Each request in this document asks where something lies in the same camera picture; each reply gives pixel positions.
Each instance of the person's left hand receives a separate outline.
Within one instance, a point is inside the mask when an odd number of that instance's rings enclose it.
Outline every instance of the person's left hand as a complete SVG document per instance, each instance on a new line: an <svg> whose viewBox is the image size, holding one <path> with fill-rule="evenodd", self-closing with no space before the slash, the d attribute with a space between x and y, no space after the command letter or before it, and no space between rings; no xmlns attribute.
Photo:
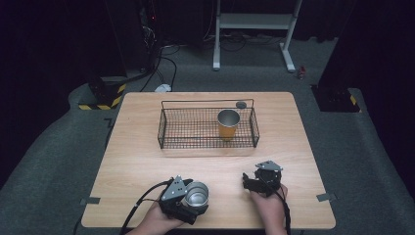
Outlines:
<svg viewBox="0 0 415 235"><path fill-rule="evenodd" d="M143 221L127 233L127 235L163 235L183 223L179 219L169 218L161 211L159 203L153 202L144 216Z"/></svg>

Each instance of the yellow cup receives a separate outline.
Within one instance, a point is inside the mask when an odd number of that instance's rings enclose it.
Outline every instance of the yellow cup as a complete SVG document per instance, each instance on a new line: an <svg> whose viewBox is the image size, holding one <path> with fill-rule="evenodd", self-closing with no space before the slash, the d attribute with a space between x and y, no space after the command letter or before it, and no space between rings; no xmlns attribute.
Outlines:
<svg viewBox="0 0 415 235"><path fill-rule="evenodd" d="M238 112L225 109L221 110L217 115L217 122L219 125L219 136L224 141L230 141L235 136L236 128L241 117Z"/></svg>

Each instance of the black wire basket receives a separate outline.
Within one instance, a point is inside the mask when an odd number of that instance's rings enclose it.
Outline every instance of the black wire basket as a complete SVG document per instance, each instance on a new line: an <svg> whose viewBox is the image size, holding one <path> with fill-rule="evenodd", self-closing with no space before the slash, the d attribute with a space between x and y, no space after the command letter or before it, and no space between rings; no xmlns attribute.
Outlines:
<svg viewBox="0 0 415 235"><path fill-rule="evenodd" d="M234 137L226 140L217 121L224 109L240 115ZM256 148L254 100L162 101L158 139L162 149Z"/></svg>

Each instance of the table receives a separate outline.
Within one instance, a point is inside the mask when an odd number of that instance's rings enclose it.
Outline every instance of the table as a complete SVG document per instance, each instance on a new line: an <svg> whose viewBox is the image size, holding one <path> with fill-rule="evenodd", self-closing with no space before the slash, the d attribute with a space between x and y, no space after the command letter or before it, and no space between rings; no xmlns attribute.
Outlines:
<svg viewBox="0 0 415 235"><path fill-rule="evenodd" d="M220 0L217 0L216 28L213 49L213 70L220 70L220 31L222 28L259 28L287 30L285 42L280 43L280 49L289 72L296 71L288 47L293 36L294 28L299 17L302 0L296 0L292 14L241 14L221 13Z"/></svg>
<svg viewBox="0 0 415 235"><path fill-rule="evenodd" d="M256 148L161 149L158 131L161 101L254 99L259 128ZM262 228L242 173L254 177L255 164L272 160L282 166L282 183L289 188L287 202L292 228L330 229L336 224L330 203L316 195L326 193L305 134L300 114L288 92L174 92L127 93L103 157L91 198L85 227L121 227L137 200L153 185L181 175L204 182L209 208L194 225L182 228ZM161 190L147 198L156 199ZM128 226L136 226L151 202L144 202Z"/></svg>

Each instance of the gray carpet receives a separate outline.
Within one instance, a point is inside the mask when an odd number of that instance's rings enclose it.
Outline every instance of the gray carpet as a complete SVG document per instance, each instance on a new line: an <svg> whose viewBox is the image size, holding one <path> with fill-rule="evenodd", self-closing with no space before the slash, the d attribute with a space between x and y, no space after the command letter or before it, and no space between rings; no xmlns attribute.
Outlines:
<svg viewBox="0 0 415 235"><path fill-rule="evenodd" d="M361 113L321 113L310 84L318 83L336 41L296 41L290 52L305 79L288 73L276 44L247 44L221 53L221 70L212 71L212 49L165 48L177 65L174 91L289 91L294 94L311 149L328 193L337 225L304 234L415 234L413 199L397 175L357 89ZM240 45L223 44L227 49ZM164 82L171 82L173 64L161 60ZM147 78L128 83L125 93L143 88ZM153 92L155 75L144 91ZM69 96L71 109L32 144L0 192L0 234L70 234L81 217L119 106L110 111L82 111L77 102L86 84ZM116 234L118 228L85 228L76 234ZM250 231L233 231L249 234ZM232 231L172 231L171 234L231 234Z"/></svg>

